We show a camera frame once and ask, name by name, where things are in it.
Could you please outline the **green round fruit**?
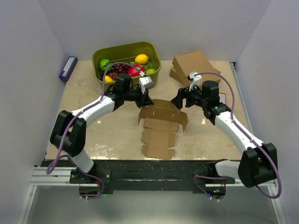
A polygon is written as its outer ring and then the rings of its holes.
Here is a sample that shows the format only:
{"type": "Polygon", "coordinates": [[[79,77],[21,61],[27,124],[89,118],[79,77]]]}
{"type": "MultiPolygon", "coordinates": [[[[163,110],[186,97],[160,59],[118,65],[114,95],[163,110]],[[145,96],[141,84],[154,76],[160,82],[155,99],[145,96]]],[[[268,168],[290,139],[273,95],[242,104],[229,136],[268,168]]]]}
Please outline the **green round fruit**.
{"type": "Polygon", "coordinates": [[[112,62],[109,59],[102,59],[99,63],[99,66],[102,71],[111,71],[112,70],[112,68],[110,67],[111,64],[112,62]]]}

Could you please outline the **small green lime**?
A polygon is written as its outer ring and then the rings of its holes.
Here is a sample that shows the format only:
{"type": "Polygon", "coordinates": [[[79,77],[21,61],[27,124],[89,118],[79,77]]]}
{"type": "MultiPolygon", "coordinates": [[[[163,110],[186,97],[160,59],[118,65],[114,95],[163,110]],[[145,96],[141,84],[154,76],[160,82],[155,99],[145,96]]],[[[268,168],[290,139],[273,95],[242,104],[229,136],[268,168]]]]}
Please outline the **small green lime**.
{"type": "Polygon", "coordinates": [[[146,75],[149,75],[149,74],[152,74],[152,73],[155,73],[156,70],[155,69],[147,69],[146,70],[146,75]]]}

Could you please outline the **purple grape bunch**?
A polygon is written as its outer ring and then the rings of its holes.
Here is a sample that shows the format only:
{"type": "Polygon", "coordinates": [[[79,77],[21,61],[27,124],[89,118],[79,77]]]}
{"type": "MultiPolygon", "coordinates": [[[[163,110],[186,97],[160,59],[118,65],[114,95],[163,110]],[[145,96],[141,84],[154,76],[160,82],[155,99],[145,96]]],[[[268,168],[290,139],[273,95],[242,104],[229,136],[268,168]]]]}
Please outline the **purple grape bunch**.
{"type": "Polygon", "coordinates": [[[129,65],[117,63],[112,66],[111,70],[108,72],[108,76],[115,81],[119,74],[127,74],[130,68],[131,67],[129,65]]]}

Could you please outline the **yellow lemon front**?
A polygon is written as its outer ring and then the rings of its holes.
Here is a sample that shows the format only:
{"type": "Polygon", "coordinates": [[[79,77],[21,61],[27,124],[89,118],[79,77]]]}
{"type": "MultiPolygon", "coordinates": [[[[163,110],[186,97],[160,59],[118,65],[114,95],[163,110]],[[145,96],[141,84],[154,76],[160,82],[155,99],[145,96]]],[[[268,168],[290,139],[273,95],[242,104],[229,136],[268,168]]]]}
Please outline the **yellow lemon front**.
{"type": "Polygon", "coordinates": [[[110,83],[110,82],[113,82],[114,80],[109,75],[106,75],[104,78],[104,81],[105,81],[105,83],[110,83]]]}

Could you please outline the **top folded cardboard box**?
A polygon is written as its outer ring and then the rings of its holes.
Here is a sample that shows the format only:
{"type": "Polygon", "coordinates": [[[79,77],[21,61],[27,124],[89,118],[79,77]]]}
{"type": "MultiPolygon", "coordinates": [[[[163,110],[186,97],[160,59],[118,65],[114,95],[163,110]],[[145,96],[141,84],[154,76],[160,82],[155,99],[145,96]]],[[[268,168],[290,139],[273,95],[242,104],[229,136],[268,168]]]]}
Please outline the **top folded cardboard box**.
{"type": "Polygon", "coordinates": [[[174,56],[172,65],[177,73],[185,74],[186,76],[194,71],[198,73],[221,73],[211,65],[201,49],[174,56]]]}

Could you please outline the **purple white small box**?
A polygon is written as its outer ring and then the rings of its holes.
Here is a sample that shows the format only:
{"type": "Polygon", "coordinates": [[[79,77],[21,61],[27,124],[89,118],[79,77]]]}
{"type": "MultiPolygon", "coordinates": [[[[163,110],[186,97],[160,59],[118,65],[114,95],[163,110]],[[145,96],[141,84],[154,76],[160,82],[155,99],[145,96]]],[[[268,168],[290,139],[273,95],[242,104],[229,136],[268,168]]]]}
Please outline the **purple white small box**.
{"type": "Polygon", "coordinates": [[[67,82],[70,79],[70,76],[77,63],[78,63],[77,57],[70,56],[59,74],[59,79],[61,81],[67,82]]]}

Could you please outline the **aluminium frame rail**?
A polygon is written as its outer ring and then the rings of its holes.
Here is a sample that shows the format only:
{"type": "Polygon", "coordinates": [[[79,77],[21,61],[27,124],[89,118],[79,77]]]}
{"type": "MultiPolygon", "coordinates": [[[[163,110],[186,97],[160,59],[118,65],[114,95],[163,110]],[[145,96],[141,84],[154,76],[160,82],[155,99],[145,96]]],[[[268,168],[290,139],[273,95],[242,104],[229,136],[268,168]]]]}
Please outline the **aluminium frame rail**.
{"type": "Polygon", "coordinates": [[[237,88],[237,91],[238,91],[238,94],[239,94],[239,97],[240,97],[240,101],[241,101],[241,104],[242,104],[242,108],[243,108],[243,112],[244,112],[244,115],[245,115],[246,123],[247,123],[247,125],[248,125],[248,130],[249,130],[251,133],[254,133],[254,132],[253,132],[253,129],[252,129],[251,121],[250,121],[250,119],[249,119],[248,111],[247,111],[247,108],[246,108],[246,105],[245,105],[245,102],[244,102],[244,98],[243,98],[243,94],[242,94],[241,86],[240,86],[240,84],[239,84],[239,80],[238,80],[237,72],[236,72],[236,69],[235,69],[235,64],[236,64],[236,62],[229,62],[231,71],[232,71],[232,73],[233,73],[233,77],[234,77],[235,85],[236,85],[236,88],[237,88]]]}
{"type": "Polygon", "coordinates": [[[31,175],[30,186],[82,186],[96,187],[96,184],[70,183],[71,170],[69,167],[55,168],[50,174],[46,174],[46,167],[34,167],[31,175]]]}

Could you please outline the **folded cardboard box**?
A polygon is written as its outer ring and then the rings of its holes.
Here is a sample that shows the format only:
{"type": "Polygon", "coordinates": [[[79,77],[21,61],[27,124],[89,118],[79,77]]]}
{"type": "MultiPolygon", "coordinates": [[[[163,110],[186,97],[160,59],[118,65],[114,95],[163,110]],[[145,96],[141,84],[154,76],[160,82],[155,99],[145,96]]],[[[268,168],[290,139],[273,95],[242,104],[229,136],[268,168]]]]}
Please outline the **folded cardboard box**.
{"type": "Polygon", "coordinates": [[[190,85],[190,81],[188,80],[187,76],[185,74],[177,73],[174,67],[172,67],[170,70],[170,77],[180,82],[184,86],[190,85]]]}
{"type": "Polygon", "coordinates": [[[177,73],[185,74],[186,76],[194,71],[198,73],[221,73],[211,65],[201,49],[174,56],[172,65],[177,73]]]}

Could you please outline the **yellow lemon back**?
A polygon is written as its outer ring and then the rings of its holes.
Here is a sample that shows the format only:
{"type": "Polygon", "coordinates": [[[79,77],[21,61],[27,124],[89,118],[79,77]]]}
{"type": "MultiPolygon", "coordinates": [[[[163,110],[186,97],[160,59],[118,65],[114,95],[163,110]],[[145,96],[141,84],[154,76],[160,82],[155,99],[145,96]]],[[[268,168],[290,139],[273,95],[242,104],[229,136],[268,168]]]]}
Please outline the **yellow lemon back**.
{"type": "Polygon", "coordinates": [[[144,65],[149,61],[149,57],[146,54],[139,54],[135,57],[135,63],[144,65]]]}

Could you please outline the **bottom folded cardboard box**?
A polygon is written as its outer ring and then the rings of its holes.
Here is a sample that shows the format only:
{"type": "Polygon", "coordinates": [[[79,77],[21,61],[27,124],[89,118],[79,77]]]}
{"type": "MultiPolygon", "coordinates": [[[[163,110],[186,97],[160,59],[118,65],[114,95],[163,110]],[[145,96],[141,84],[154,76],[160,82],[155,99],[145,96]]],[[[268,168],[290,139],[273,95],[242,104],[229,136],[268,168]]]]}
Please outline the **bottom folded cardboard box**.
{"type": "Polygon", "coordinates": [[[177,73],[174,67],[172,67],[170,70],[170,77],[180,82],[184,86],[190,85],[190,81],[188,80],[187,76],[185,74],[177,73]]]}

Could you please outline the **red dragon fruit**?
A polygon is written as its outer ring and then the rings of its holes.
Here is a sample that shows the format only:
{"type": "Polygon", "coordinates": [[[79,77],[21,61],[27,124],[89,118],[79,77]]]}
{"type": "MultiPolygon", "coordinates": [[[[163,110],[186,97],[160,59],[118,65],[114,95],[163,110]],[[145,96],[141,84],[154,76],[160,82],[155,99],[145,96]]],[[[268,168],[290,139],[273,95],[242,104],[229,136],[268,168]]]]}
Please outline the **red dragon fruit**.
{"type": "Polygon", "coordinates": [[[138,77],[138,76],[140,76],[140,71],[143,72],[143,73],[145,73],[146,72],[146,68],[143,65],[135,64],[135,65],[133,65],[133,67],[131,67],[128,70],[128,74],[131,77],[138,77]]]}

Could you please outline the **aluminium frame rail right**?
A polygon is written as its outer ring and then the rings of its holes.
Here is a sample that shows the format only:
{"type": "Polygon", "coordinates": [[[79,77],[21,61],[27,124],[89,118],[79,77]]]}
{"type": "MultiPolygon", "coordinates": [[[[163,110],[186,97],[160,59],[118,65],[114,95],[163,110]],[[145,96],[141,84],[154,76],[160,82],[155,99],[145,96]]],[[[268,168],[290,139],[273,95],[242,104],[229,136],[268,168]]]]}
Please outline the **aluminium frame rail right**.
{"type": "Polygon", "coordinates": [[[254,132],[253,132],[253,129],[252,129],[251,121],[250,121],[250,119],[249,119],[248,111],[247,111],[247,108],[246,108],[246,105],[245,105],[245,102],[244,102],[244,98],[243,98],[243,94],[242,94],[241,86],[240,86],[240,84],[239,84],[239,80],[238,80],[237,72],[236,72],[236,69],[235,69],[235,64],[236,64],[236,62],[229,62],[231,71],[232,71],[232,73],[233,73],[233,77],[234,77],[235,85],[236,85],[236,88],[237,88],[237,91],[238,91],[238,94],[239,94],[239,97],[240,97],[240,101],[241,101],[241,104],[242,104],[242,108],[243,108],[243,112],[244,112],[244,115],[245,115],[246,123],[247,123],[247,125],[248,125],[248,130],[249,130],[251,133],[254,133],[254,132]]]}

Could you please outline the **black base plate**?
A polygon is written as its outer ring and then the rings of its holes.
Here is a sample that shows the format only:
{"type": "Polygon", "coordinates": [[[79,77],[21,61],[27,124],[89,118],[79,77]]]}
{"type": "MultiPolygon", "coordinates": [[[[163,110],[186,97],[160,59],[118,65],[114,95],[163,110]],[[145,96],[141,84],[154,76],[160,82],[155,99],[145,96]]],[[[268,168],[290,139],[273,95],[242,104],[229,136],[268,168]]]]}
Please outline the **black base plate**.
{"type": "Polygon", "coordinates": [[[79,185],[82,197],[115,191],[191,191],[207,193],[220,199],[226,187],[235,184],[233,178],[218,179],[214,171],[215,161],[205,160],[95,160],[95,167],[86,176],[65,160],[55,167],[70,168],[69,182],[79,185]]]}

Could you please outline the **brown cardboard box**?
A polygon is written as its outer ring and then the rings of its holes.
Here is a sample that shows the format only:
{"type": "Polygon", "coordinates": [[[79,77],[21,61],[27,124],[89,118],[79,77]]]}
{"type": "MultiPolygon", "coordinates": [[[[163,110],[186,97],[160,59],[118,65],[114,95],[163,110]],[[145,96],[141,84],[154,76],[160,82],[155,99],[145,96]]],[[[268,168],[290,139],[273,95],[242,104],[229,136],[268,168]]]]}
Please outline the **brown cardboard box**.
{"type": "Polygon", "coordinates": [[[138,121],[144,119],[145,128],[142,132],[142,153],[148,158],[169,160],[175,154],[171,147],[176,143],[178,126],[185,130],[188,117],[171,101],[153,99],[153,102],[139,112],[138,121]]]}

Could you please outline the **aluminium frame rail front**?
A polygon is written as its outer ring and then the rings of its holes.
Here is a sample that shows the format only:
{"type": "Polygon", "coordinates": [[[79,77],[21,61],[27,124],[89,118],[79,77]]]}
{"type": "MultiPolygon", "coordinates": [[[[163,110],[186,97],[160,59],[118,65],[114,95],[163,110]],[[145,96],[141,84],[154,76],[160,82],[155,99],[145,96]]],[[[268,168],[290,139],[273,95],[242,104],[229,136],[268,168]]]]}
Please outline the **aluminium frame rail front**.
{"type": "Polygon", "coordinates": [[[50,174],[46,174],[46,167],[34,167],[31,175],[30,186],[82,186],[96,187],[96,184],[70,183],[71,170],[69,167],[55,168],[50,174]]]}

